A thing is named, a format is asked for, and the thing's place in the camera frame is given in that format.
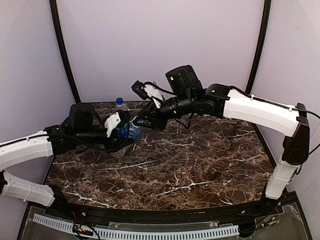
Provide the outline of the blue label Pocari Sweat bottle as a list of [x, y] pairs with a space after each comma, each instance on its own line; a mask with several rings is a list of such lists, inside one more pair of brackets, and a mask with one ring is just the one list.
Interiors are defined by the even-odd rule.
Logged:
[[114, 158], [121, 158], [125, 155], [127, 150], [132, 146], [133, 142], [140, 136], [141, 128], [136, 126], [132, 120], [129, 121], [129, 127], [126, 123], [124, 126], [120, 127], [118, 130], [118, 136], [121, 140], [125, 140], [128, 137], [125, 146], [116, 152], [112, 152], [111, 156]]

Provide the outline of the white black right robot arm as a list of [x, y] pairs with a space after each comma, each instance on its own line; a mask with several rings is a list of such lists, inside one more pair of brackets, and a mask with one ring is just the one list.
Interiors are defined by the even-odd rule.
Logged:
[[183, 65], [165, 74], [172, 89], [164, 99], [164, 89], [152, 82], [136, 81], [131, 89], [152, 103], [134, 119], [136, 126], [164, 130], [168, 120], [184, 115], [209, 115], [236, 119], [264, 126], [284, 135], [283, 153], [265, 187], [265, 197], [277, 200], [309, 157], [310, 125], [302, 103], [285, 105], [248, 94], [235, 86], [218, 83], [203, 88], [191, 65]]

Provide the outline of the Pepsi bottle with blue cap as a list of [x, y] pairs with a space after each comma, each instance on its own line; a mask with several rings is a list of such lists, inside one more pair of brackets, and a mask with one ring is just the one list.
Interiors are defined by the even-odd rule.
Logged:
[[130, 119], [129, 108], [124, 103], [122, 97], [116, 98], [114, 112], [115, 115], [120, 119]]

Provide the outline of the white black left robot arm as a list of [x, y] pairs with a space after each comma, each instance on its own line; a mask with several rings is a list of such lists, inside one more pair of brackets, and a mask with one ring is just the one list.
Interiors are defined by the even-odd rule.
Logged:
[[132, 143], [129, 135], [118, 135], [121, 127], [129, 126], [128, 108], [117, 106], [108, 117], [101, 118], [93, 104], [76, 103], [68, 117], [58, 125], [46, 127], [24, 138], [0, 145], [0, 195], [33, 202], [45, 207], [64, 203], [66, 198], [58, 186], [43, 185], [19, 178], [7, 171], [37, 158], [62, 155], [78, 146], [105, 153], [115, 153]]

